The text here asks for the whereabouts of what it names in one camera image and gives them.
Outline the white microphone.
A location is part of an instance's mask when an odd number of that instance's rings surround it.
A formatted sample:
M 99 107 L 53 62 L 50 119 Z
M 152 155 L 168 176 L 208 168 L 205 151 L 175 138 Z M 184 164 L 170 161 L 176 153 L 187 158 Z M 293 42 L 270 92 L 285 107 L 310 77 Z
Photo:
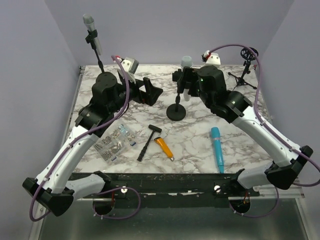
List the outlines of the white microphone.
M 181 66 L 181 68 L 183 69 L 184 67 L 192 67 L 193 66 L 193 60 L 192 60 L 192 58 L 190 57 L 190 56 L 188 56 L 188 55 L 185 55 L 185 56 L 183 56 L 182 58 L 181 58 L 181 61 L 180 61 L 180 66 Z M 189 97 L 189 95 L 188 95 L 188 89 L 187 88 L 185 88 L 184 90 L 183 90 L 183 98 L 184 98 L 184 100 L 186 101 L 186 102 L 188 102 L 189 100 L 190 100 L 190 97 Z

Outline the blue microphone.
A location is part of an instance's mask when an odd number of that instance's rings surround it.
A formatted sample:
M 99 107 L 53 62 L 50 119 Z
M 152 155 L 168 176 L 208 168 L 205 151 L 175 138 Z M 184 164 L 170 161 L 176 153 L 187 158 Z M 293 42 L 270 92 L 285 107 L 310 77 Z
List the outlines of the blue microphone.
M 220 174 L 224 173 L 224 158 L 221 146 L 221 135 L 218 127 L 211 128 L 211 141 L 213 145 L 213 150 L 215 154 L 216 164 Z

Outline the black tripod shock-mount stand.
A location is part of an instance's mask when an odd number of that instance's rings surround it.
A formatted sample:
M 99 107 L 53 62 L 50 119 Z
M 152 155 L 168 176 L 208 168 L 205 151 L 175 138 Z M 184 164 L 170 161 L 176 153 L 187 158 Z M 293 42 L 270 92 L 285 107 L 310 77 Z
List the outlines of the black tripod shock-mount stand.
M 251 66 L 251 62 L 256 60 L 256 57 L 259 56 L 259 52 L 253 48 L 253 47 L 250 47 L 251 50 L 248 50 L 247 48 L 243 48 L 240 52 L 240 56 L 244 59 L 244 63 L 243 63 L 243 66 L 244 66 L 244 70 L 241 74 L 241 76 L 236 76 L 234 74 L 232 74 L 231 72 L 228 72 L 227 74 L 229 76 L 232 76 L 234 77 L 235 79 L 235 82 L 236 82 L 236 85 L 235 87 L 233 88 L 233 91 L 237 88 L 237 87 L 241 87 L 241 86 L 250 86 L 252 87 L 254 90 L 257 89 L 256 86 L 248 83 L 244 77 L 245 75 L 248 75 L 251 73 L 250 71 L 250 66 Z

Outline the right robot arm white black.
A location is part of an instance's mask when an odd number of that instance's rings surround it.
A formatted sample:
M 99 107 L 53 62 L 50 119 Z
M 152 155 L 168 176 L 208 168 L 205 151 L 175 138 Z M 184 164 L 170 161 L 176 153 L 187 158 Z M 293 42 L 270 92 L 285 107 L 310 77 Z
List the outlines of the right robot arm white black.
M 241 196 L 255 186 L 274 185 L 287 190 L 295 183 L 313 150 L 286 139 L 274 126 L 255 113 L 252 102 L 238 91 L 227 89 L 224 73 L 213 65 L 184 67 L 172 74 L 177 92 L 189 90 L 211 113 L 248 134 L 272 158 L 264 166 L 241 169 L 230 183 L 230 191 Z

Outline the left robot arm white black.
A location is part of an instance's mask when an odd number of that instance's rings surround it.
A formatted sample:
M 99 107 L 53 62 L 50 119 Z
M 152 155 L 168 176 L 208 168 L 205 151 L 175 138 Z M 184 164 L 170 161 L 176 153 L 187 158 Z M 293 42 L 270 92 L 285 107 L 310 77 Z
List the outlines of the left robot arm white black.
M 28 177 L 22 184 L 33 203 L 38 202 L 56 217 L 64 214 L 75 200 L 110 194 L 110 180 L 100 171 L 78 180 L 69 178 L 86 152 L 122 115 L 129 101 L 152 106 L 163 93 L 147 77 L 136 82 L 122 79 L 118 83 L 110 72 L 100 73 L 91 91 L 89 104 L 79 111 L 75 126 L 53 160 L 37 177 Z

